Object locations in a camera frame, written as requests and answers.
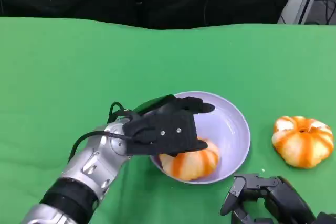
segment green tablecloth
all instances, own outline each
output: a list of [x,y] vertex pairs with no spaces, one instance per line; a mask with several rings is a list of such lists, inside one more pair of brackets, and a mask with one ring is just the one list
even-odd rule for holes
[[[133,108],[187,90],[219,94],[246,117],[251,149],[239,172],[285,176],[315,214],[335,212],[335,154],[315,169],[294,169],[270,140],[282,115],[314,117],[336,129],[335,52],[336,27],[153,31],[1,18],[0,223],[18,223],[39,202],[74,141],[105,123],[111,102]],[[182,184],[148,157],[135,157],[92,223],[229,223],[219,209],[232,182]],[[248,206],[254,217],[267,215],[261,204]]]

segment bowl rim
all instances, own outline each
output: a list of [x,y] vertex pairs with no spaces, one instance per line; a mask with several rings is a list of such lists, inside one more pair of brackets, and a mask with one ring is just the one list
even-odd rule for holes
[[248,152],[250,150],[250,144],[251,144],[251,134],[250,134],[250,129],[249,129],[249,126],[248,126],[248,123],[244,117],[244,115],[241,113],[241,111],[233,104],[231,103],[230,101],[228,101],[227,99],[221,97],[220,95],[217,95],[217,94],[214,94],[214,93],[210,93],[210,92],[206,92],[206,91],[184,91],[184,92],[180,92],[180,93],[177,93],[175,94],[176,97],[178,97],[179,95],[183,95],[183,94],[188,94],[188,93],[202,93],[202,94],[207,94],[207,95],[212,95],[212,96],[215,96],[221,100],[224,100],[225,102],[229,103],[237,112],[238,114],[243,118],[243,121],[244,121],[244,124],[246,126],[246,129],[247,129],[247,133],[248,133],[248,141],[247,141],[247,149],[246,149],[246,152],[244,153],[244,156],[243,158],[241,159],[241,161],[239,162],[239,164],[232,170],[232,172],[226,176],[223,176],[223,177],[220,177],[220,178],[217,178],[217,179],[213,179],[213,180],[210,180],[210,181],[206,181],[206,182],[198,182],[198,181],[186,181],[186,180],[181,180],[179,178],[176,178],[176,177],[173,177],[169,174],[167,174],[163,168],[155,161],[155,158],[157,155],[155,156],[150,156],[150,159],[151,161],[154,163],[154,165],[161,171],[163,172],[165,175],[171,177],[172,179],[174,180],[177,180],[177,181],[180,181],[180,182],[183,182],[183,183],[186,183],[186,184],[193,184],[193,185],[205,185],[205,184],[213,184],[213,183],[216,183],[218,181],[221,181],[229,176],[231,176],[233,173],[235,173],[241,166],[242,164],[244,163],[244,161],[246,160],[247,158],[247,155],[248,155]]

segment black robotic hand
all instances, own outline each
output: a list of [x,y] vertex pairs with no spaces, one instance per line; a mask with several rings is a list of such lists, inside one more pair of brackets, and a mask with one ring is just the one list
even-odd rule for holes
[[129,117],[123,126],[128,137],[126,154],[156,155],[166,153],[176,156],[180,152],[198,151],[207,148],[197,139],[194,115],[212,112],[215,107],[200,98],[177,98],[166,95],[148,101],[134,110],[110,109],[108,123],[117,117]]
[[283,224],[336,224],[333,215],[320,213],[317,218],[292,185],[282,177],[261,178],[258,174],[236,174],[234,184],[221,208],[221,215],[232,213],[232,224],[273,224],[270,218],[252,219],[243,202],[259,198],[266,209]]

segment robotic arm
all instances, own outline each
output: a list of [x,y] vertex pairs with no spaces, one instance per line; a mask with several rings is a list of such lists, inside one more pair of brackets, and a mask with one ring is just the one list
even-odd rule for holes
[[[115,105],[120,110],[113,112]],[[194,114],[214,109],[202,99],[173,95],[149,101],[134,111],[114,103],[108,124],[75,143],[67,167],[21,223],[89,223],[121,166],[133,155],[175,156],[179,152],[207,148],[205,142],[197,139]],[[75,154],[86,138],[87,146]]]
[[258,174],[236,174],[234,184],[221,208],[221,215],[231,212],[232,224],[273,224],[270,218],[252,219],[244,210],[244,201],[265,200],[265,208],[283,224],[335,224],[334,215],[320,213],[317,218],[307,203],[284,178],[261,178]]

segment pumpkin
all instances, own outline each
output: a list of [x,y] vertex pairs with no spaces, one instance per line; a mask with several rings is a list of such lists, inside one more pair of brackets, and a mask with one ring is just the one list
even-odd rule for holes
[[306,169],[318,165],[334,148],[330,128],[303,116],[279,118],[274,125],[272,143],[287,164]]
[[214,172],[219,164],[219,149],[209,140],[206,149],[196,152],[178,153],[176,157],[160,154],[163,170],[175,178],[192,180],[207,176]]

